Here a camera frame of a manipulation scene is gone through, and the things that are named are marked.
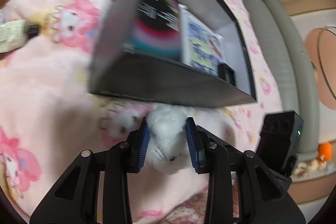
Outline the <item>dark grey storage box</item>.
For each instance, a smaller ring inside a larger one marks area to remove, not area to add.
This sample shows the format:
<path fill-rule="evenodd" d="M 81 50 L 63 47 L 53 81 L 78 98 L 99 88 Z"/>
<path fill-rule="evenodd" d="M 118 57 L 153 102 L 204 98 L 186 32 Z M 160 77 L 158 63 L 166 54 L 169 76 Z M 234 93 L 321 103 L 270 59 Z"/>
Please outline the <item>dark grey storage box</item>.
<path fill-rule="evenodd" d="M 243 34 L 224 0 L 114 0 L 94 46 L 88 90 L 207 108 L 257 99 Z"/>

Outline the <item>black square frame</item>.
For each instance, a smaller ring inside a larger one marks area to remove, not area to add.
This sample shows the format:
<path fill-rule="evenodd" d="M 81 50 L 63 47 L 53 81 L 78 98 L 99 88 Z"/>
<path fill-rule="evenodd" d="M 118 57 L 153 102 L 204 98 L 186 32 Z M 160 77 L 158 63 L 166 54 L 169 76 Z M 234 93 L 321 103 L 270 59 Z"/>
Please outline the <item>black square frame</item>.
<path fill-rule="evenodd" d="M 218 65 L 218 77 L 230 85 L 236 86 L 235 71 L 226 63 Z"/>

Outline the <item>black colourful circle box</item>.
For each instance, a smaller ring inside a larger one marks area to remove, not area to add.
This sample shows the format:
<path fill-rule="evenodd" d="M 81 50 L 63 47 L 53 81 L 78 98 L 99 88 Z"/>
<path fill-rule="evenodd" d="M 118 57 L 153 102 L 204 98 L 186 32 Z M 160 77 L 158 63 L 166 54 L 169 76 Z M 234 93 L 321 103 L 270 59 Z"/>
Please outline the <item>black colourful circle box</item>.
<path fill-rule="evenodd" d="M 178 1 L 139 0 L 130 43 L 140 51 L 180 61 Z"/>

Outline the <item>orange toy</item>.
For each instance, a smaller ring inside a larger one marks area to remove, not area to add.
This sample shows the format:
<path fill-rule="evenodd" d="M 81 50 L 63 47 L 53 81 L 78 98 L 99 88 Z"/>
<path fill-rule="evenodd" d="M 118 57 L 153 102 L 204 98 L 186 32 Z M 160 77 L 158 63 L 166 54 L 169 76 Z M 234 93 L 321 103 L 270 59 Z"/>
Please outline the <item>orange toy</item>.
<path fill-rule="evenodd" d="M 324 142 L 318 146 L 318 160 L 325 162 L 333 157 L 333 146 L 329 142 Z"/>

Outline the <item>grey sofa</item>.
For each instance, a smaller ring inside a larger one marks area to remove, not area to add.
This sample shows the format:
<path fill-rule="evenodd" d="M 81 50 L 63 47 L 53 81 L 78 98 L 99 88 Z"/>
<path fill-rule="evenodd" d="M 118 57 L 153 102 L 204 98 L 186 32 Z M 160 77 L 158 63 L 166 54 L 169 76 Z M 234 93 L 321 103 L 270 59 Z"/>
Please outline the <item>grey sofa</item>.
<path fill-rule="evenodd" d="M 280 92 L 282 108 L 303 119 L 300 161 L 318 155 L 319 102 L 313 67 L 293 20 L 280 0 L 243 0 L 262 54 Z"/>

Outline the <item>pink cartoon print blanket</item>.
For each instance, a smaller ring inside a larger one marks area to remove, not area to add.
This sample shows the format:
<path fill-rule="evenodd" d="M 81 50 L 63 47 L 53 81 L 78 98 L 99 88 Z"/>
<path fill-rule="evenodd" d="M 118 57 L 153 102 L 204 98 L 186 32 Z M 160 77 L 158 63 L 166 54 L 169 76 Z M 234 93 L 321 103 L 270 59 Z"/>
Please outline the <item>pink cartoon print blanket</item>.
<path fill-rule="evenodd" d="M 84 149 L 109 148 L 105 128 L 127 110 L 155 108 L 87 92 L 92 45 L 104 2 L 110 0 L 11 0 L 6 21 L 26 19 L 41 33 L 1 55 L 1 187 L 20 216 L 31 214 Z M 282 110 L 276 81 L 262 54 L 242 0 L 224 0 L 243 32 L 252 63 L 257 103 L 218 110 L 185 108 L 196 123 L 239 150 L 255 150 L 265 113 Z M 202 223 L 207 175 L 192 167 L 166 176 L 151 166 L 129 175 L 135 223 Z"/>

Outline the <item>white plush toy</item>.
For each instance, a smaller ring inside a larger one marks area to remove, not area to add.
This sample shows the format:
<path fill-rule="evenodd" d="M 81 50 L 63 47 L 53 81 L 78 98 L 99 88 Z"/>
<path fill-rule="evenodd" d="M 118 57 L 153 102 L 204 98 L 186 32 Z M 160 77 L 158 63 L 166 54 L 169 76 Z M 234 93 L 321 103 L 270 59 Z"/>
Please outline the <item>white plush toy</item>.
<path fill-rule="evenodd" d="M 186 137 L 187 111 L 177 106 L 158 105 L 146 117 L 150 141 L 146 162 L 163 174 L 176 174 L 192 167 Z"/>

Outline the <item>cartoon diamond painting kit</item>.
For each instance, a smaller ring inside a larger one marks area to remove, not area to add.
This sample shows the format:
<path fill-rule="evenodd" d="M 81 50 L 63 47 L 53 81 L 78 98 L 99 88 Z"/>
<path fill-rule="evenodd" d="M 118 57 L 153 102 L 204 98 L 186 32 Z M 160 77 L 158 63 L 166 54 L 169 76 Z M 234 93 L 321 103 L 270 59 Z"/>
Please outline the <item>cartoon diamond painting kit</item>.
<path fill-rule="evenodd" d="M 211 31 L 185 5 L 179 5 L 179 17 L 181 62 L 217 76 L 218 66 L 224 63 L 221 36 Z"/>

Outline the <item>brown cream tube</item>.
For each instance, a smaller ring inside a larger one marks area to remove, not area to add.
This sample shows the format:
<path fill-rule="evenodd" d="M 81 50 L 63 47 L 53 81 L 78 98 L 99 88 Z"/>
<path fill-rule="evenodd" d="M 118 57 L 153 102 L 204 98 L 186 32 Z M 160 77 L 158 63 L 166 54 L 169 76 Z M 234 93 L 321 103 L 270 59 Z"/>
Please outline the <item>brown cream tube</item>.
<path fill-rule="evenodd" d="M 40 27 L 26 20 L 1 23 L 0 53 L 7 53 L 22 47 L 27 41 L 38 36 Z"/>

